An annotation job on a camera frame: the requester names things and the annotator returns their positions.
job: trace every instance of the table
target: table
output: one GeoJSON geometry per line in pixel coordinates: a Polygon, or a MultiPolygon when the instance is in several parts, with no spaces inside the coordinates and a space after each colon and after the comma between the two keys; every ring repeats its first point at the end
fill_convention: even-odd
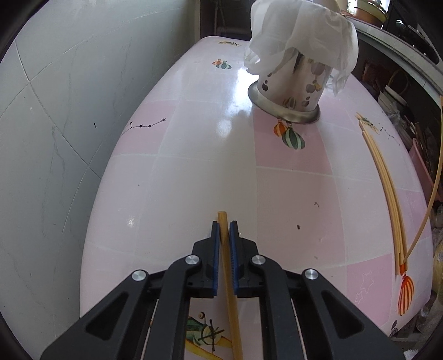
{"type": "MultiPolygon", "coordinates": [[[[386,198],[356,114],[376,129],[369,131],[391,173],[410,245],[426,203],[406,148],[353,76],[337,97],[324,91],[316,123],[293,125],[305,148],[288,147],[278,136],[284,124],[248,98],[257,76],[243,65],[246,44],[200,40],[126,125],[89,221],[81,314],[132,271],[161,271],[190,253],[224,210],[260,253],[286,270],[318,269],[386,334],[400,329],[429,299],[431,228],[409,258],[414,295],[400,316],[402,277],[394,271],[386,198]]],[[[260,359],[258,300],[238,300],[238,310],[245,358],[260,359]]],[[[193,300],[189,315],[194,325],[211,319],[225,330],[214,354],[188,333],[205,357],[231,359],[223,285],[214,300],[193,300]]],[[[188,351],[185,358],[201,359],[188,351]]]]}

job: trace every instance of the wooden chopstick held by gripper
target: wooden chopstick held by gripper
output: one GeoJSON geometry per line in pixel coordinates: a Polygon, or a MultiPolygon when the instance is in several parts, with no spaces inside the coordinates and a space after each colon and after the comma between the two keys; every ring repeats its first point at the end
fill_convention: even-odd
{"type": "Polygon", "coordinates": [[[243,360],[241,348],[240,326],[238,323],[237,299],[232,285],[231,252],[229,249],[228,216],[225,211],[218,212],[220,225],[221,262],[223,266],[223,278],[225,280],[226,299],[228,302],[229,327],[231,328],[232,351],[234,360],[243,360]]]}

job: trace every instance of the orange striped hot air balloon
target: orange striped hot air balloon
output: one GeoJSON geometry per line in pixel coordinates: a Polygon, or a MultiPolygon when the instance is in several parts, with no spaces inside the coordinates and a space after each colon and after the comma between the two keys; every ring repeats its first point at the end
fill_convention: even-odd
{"type": "Polygon", "coordinates": [[[286,126],[281,119],[278,119],[278,124],[274,126],[274,134],[281,137],[286,131],[286,126]]]}
{"type": "Polygon", "coordinates": [[[398,298],[398,314],[404,315],[412,302],[414,296],[414,283],[412,279],[406,274],[403,275],[403,281],[401,282],[400,296],[398,298]]]}

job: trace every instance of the bundle of chopsticks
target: bundle of chopsticks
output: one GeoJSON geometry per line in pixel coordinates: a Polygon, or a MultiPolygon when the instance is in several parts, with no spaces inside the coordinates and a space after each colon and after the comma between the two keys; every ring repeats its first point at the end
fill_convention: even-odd
{"type": "Polygon", "coordinates": [[[408,261],[405,258],[407,253],[406,248],[406,233],[404,231],[403,217],[401,215],[400,202],[398,201],[397,193],[394,183],[386,166],[385,160],[378,148],[374,138],[366,131],[364,118],[357,113],[357,119],[362,130],[363,138],[368,145],[375,166],[380,176],[381,185],[386,196],[388,204],[389,217],[391,218],[392,237],[394,240],[394,257],[395,257],[395,274],[402,275],[408,269],[408,261]]]}

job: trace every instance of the star print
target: star print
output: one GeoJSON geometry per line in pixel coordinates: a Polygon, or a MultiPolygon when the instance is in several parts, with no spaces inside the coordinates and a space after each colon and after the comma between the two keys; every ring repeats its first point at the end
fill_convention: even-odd
{"type": "Polygon", "coordinates": [[[360,293],[358,293],[357,295],[356,295],[356,297],[355,297],[355,301],[354,302],[356,302],[357,304],[359,304],[360,303],[360,301],[362,301],[363,300],[363,291],[362,292],[360,292],[360,293]]]}
{"type": "Polygon", "coordinates": [[[360,290],[364,290],[365,293],[369,292],[369,288],[374,284],[374,280],[372,279],[372,270],[370,272],[363,273],[363,283],[360,286],[360,290]]]}

